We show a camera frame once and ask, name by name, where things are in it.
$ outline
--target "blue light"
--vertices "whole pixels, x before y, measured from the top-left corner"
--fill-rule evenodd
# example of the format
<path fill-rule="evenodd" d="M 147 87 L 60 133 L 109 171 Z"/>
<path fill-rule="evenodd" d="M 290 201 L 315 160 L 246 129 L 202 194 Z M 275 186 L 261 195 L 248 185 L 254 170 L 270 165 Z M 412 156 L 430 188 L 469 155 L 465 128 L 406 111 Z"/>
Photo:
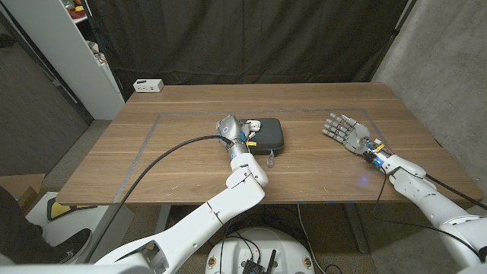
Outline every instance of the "blue light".
<path fill-rule="evenodd" d="M 384 163 L 384 161 L 382 161 L 379 158 L 375 158 L 372 163 L 375 164 L 377 167 L 382 167 L 382 164 Z"/>

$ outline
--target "small white box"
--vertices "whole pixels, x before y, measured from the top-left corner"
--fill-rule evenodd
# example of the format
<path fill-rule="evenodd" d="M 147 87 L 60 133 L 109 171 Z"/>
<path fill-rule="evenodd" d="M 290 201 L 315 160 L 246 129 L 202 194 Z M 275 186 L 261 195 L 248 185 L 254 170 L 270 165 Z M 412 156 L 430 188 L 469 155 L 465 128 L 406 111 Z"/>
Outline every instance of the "small white box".
<path fill-rule="evenodd" d="M 137 92 L 160 92 L 164 87 L 161 79 L 137 79 L 134 89 Z"/>

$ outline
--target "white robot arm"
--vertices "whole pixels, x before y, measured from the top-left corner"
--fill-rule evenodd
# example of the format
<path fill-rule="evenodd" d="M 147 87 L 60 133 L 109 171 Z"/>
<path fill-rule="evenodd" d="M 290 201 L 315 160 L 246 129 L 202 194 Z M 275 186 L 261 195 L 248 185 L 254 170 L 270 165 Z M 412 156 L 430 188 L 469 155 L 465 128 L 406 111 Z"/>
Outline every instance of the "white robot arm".
<path fill-rule="evenodd" d="M 227 189 L 198 207 L 172 228 L 159 234 L 125 244 L 100 259 L 96 265 L 133 264 L 146 261 L 156 273 L 175 273 L 224 223 L 259 203 L 265 193 L 267 176 L 248 152 L 245 139 L 257 131 L 256 125 L 240 124 L 234 115 L 217 124 L 219 135 L 233 145 L 226 145 L 231 155 L 232 175 Z"/>
<path fill-rule="evenodd" d="M 345 115 L 331 113 L 331 117 L 335 121 L 328 119 L 323 133 L 381 168 L 389 175 L 394 189 L 414 202 L 435 228 L 458 237 L 477 253 L 482 248 L 482 251 L 487 249 L 487 218 L 469 214 L 439 193 L 436 186 L 425 179 L 425 170 L 417 164 L 393 155 L 390 151 L 386 152 L 387 148 L 379 140 L 375 141 L 376 145 L 371 142 L 370 133 L 364 125 Z M 462 268 L 485 262 L 485 254 L 483 257 L 478 256 L 457 239 L 443 233 L 440 236 Z"/>

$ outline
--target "shoe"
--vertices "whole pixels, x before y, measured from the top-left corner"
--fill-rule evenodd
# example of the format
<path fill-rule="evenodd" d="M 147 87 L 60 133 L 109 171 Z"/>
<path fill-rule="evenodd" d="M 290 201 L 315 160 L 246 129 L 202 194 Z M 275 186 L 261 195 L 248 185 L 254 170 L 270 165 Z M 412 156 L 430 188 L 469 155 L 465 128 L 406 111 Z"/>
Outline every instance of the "shoe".
<path fill-rule="evenodd" d="M 54 248 L 59 252 L 55 263 L 71 263 L 79 257 L 91 238 L 91 230 L 88 228 L 80 230 L 68 240 L 58 244 Z"/>

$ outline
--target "black backdrop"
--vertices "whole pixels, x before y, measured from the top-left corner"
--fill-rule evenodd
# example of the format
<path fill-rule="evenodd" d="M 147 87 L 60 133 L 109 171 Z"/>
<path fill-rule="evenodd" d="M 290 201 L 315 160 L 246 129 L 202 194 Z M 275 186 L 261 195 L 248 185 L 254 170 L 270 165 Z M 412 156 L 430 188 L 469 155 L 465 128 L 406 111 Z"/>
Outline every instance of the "black backdrop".
<path fill-rule="evenodd" d="M 128 99 L 165 84 L 367 81 L 407 0 L 96 0 L 100 42 Z"/>

